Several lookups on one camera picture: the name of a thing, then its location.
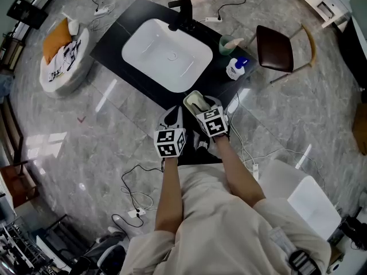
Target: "lid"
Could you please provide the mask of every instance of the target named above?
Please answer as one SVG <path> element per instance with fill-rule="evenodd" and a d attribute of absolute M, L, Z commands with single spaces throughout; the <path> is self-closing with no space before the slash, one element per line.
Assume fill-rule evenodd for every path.
<path fill-rule="evenodd" d="M 245 57 L 239 57 L 237 58 L 237 62 L 235 63 L 235 67 L 237 69 L 241 69 L 242 66 L 245 66 L 248 62 L 248 59 L 246 59 Z"/>

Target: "glove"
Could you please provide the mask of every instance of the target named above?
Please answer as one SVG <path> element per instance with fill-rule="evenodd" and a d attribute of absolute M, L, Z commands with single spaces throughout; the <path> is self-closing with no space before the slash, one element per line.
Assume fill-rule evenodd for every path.
<path fill-rule="evenodd" d="M 171 158 L 180 156 L 185 143 L 182 107 L 174 106 L 159 118 L 154 146 L 159 157 Z"/>
<path fill-rule="evenodd" d="M 209 137 L 228 135 L 228 117 L 223 112 L 221 101 L 210 96 L 203 96 L 203 99 L 206 107 L 200 109 L 195 103 L 192 105 L 201 129 Z"/>

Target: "brown chair seat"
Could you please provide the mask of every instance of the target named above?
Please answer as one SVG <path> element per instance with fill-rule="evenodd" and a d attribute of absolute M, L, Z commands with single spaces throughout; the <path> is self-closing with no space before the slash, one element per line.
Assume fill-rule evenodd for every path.
<path fill-rule="evenodd" d="M 257 26 L 257 52 L 259 54 L 259 64 L 262 67 L 292 72 L 293 52 L 290 39 L 265 26 Z"/>

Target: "white shirt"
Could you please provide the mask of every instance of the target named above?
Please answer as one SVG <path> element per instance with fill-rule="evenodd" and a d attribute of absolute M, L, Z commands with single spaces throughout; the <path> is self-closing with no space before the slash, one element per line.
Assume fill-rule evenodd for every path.
<path fill-rule="evenodd" d="M 120 275 L 291 274 L 287 255 L 269 237 L 277 226 L 325 273 L 330 245 L 285 199 L 249 207 L 230 194 L 222 164 L 181 166 L 179 177 L 183 222 L 177 234 L 133 238 Z"/>

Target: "white sink basin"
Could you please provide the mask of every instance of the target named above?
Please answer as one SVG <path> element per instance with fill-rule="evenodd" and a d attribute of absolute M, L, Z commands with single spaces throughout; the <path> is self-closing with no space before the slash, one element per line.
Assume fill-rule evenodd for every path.
<path fill-rule="evenodd" d="M 169 91 L 182 93 L 197 81 L 213 52 L 189 34 L 150 19 L 125 43 L 122 58 Z"/>

